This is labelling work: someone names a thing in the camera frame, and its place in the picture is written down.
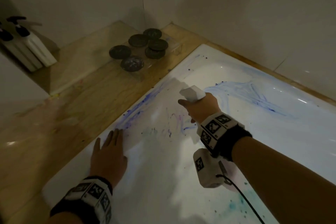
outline hand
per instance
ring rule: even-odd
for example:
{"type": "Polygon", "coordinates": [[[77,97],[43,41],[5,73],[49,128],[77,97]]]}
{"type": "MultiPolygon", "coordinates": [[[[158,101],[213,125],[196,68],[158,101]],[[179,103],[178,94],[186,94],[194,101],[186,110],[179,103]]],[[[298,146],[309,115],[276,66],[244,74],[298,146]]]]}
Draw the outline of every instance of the hand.
{"type": "Polygon", "coordinates": [[[100,148],[97,138],[91,156],[90,176],[101,176],[107,179],[112,188],[119,183],[127,168],[127,158],[123,152],[123,130],[111,131],[100,148]]]}
{"type": "Polygon", "coordinates": [[[198,122],[201,124],[207,117],[216,112],[220,112],[217,99],[211,94],[206,92],[205,97],[191,103],[185,99],[179,99],[178,103],[187,109],[188,114],[191,116],[191,123],[198,122]]]}

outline black cable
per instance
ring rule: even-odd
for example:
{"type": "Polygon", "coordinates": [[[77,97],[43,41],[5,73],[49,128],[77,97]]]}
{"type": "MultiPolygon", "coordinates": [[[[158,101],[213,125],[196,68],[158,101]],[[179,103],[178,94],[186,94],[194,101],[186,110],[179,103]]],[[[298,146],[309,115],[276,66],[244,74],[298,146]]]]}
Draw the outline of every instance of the black cable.
{"type": "Polygon", "coordinates": [[[224,179],[227,179],[230,183],[232,183],[232,185],[239,191],[239,193],[241,194],[241,196],[245,199],[245,201],[247,202],[247,204],[251,207],[252,211],[255,213],[255,215],[258,217],[259,221],[262,224],[265,224],[265,222],[263,222],[263,220],[260,218],[259,214],[257,213],[257,211],[253,208],[253,206],[250,204],[250,202],[247,200],[247,198],[244,196],[244,194],[240,191],[240,189],[237,187],[236,184],[234,184],[233,181],[231,181],[229,178],[227,178],[225,175],[216,175],[216,177],[223,177],[224,179]]]}

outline wristband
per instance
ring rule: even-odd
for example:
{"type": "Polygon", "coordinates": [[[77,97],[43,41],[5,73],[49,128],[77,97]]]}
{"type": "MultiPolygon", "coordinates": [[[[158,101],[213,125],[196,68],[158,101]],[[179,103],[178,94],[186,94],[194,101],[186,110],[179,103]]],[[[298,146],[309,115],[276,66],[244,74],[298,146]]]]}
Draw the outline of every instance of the wristband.
{"type": "Polygon", "coordinates": [[[100,176],[89,176],[70,189],[50,211],[76,214],[84,224],[109,224],[111,221],[112,186],[100,176]]]}
{"type": "Polygon", "coordinates": [[[233,161],[231,152],[235,143],[242,137],[252,137],[243,124],[223,112],[206,118],[199,125],[197,134],[213,157],[221,155],[228,161],[233,161]]]}

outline left hand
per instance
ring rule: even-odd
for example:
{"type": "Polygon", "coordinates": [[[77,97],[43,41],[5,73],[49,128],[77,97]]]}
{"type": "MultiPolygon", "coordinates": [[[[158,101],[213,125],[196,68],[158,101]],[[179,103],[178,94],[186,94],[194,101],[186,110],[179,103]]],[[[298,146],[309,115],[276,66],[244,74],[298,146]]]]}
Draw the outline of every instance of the left hand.
{"type": "Polygon", "coordinates": [[[90,176],[101,176],[107,179],[112,188],[119,183],[127,168],[127,158],[123,151],[123,130],[111,131],[100,148],[97,138],[91,156],[90,176]]]}

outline forearm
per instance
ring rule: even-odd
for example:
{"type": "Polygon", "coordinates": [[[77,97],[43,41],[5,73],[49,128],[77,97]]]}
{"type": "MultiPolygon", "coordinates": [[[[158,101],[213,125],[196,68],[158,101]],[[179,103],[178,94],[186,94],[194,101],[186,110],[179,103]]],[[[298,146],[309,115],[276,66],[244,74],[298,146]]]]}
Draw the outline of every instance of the forearm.
{"type": "Polygon", "coordinates": [[[232,158],[280,223],[336,223],[334,184],[251,137],[232,158]]]}
{"type": "Polygon", "coordinates": [[[53,217],[49,218],[46,224],[83,224],[81,219],[69,212],[57,213],[53,217]]]}

